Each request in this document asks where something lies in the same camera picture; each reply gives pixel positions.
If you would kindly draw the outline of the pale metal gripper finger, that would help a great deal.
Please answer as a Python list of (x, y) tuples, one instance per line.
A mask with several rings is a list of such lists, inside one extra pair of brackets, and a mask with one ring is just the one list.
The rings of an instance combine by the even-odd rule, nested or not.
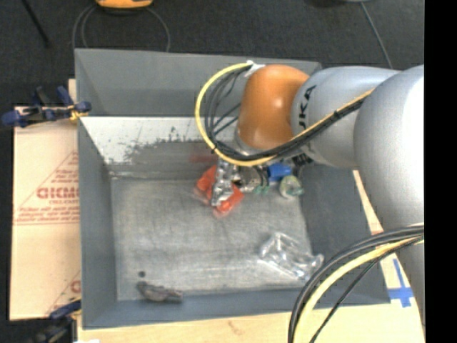
[(228, 185), (236, 178), (238, 166), (219, 159), (216, 165), (216, 184)]
[(219, 206), (233, 195), (232, 183), (215, 183), (211, 188), (211, 206)]

